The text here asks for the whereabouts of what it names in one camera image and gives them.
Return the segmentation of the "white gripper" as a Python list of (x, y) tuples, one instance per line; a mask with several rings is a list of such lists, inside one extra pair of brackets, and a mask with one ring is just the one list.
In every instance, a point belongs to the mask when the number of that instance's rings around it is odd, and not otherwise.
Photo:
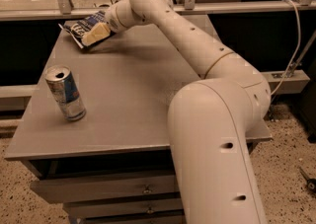
[(116, 8), (110, 7), (105, 13), (105, 22), (96, 24), (89, 32), (81, 38), (85, 46), (90, 46), (111, 34), (111, 30), (115, 33), (122, 31), (122, 25), (116, 15)]

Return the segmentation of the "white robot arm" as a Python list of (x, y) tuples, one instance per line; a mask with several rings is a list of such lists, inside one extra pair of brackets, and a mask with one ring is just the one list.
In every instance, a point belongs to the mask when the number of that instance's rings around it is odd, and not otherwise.
[(268, 111), (266, 78), (173, 10), (171, 0), (120, 0), (112, 33), (155, 25), (199, 76), (172, 99), (170, 148), (187, 224), (268, 224), (246, 134)]

